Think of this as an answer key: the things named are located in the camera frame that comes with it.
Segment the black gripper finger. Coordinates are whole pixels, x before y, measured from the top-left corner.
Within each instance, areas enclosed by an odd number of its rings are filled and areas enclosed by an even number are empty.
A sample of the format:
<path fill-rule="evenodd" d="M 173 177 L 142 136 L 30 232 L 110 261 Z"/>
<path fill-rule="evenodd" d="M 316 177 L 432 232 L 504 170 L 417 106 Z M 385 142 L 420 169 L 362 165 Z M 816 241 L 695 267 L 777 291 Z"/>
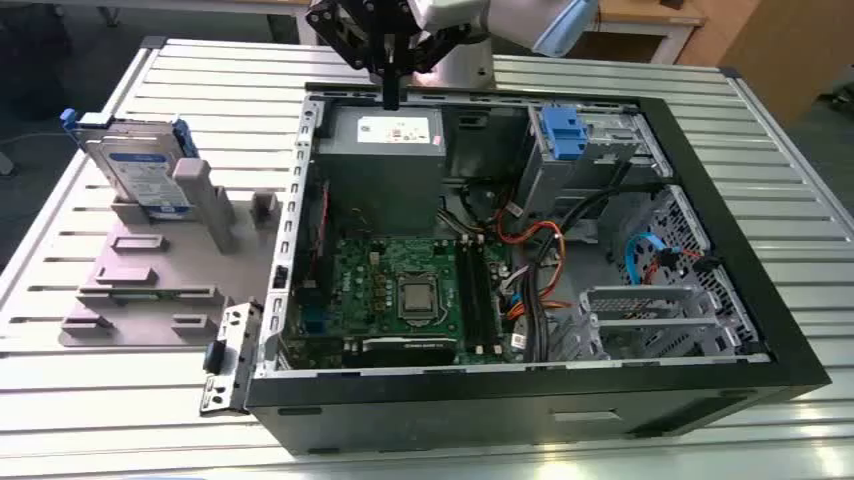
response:
<path fill-rule="evenodd" d="M 392 49 L 386 46 L 384 1 L 312 1 L 305 20 L 316 35 L 354 70 L 366 70 L 381 87 L 382 107 L 394 107 Z"/>
<path fill-rule="evenodd" d="M 412 73 L 428 73 L 461 40 L 461 28 L 448 27 L 410 46 L 413 34 L 394 34 L 394 109 L 401 99 L 401 80 Z"/>

